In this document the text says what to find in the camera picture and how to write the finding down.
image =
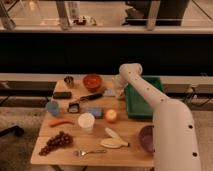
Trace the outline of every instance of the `orange bowl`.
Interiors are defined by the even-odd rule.
[[[83,84],[91,93],[96,92],[102,84],[102,78],[98,74],[88,74],[83,78]]]

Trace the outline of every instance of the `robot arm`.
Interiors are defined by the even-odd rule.
[[[123,64],[116,78],[120,85],[130,83],[154,110],[155,171],[201,171],[190,109],[143,80],[141,73],[140,64]]]

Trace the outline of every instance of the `green tray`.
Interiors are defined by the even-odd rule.
[[[159,77],[142,77],[147,82],[163,92],[163,85]],[[132,119],[151,119],[153,110],[143,97],[132,87],[128,85],[124,89],[126,98],[126,109],[128,117]]]

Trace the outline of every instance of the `grapes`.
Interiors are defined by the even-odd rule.
[[[69,145],[72,145],[73,143],[73,137],[69,134],[64,133],[63,131],[60,131],[59,134],[57,134],[54,137],[51,137],[47,143],[46,146],[41,149],[39,152],[40,156],[46,156],[51,151],[56,150],[60,147],[66,147]]]

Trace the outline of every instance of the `paper cup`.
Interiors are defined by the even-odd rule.
[[[95,123],[95,117],[91,113],[81,114],[78,118],[78,124],[88,134],[92,133]]]

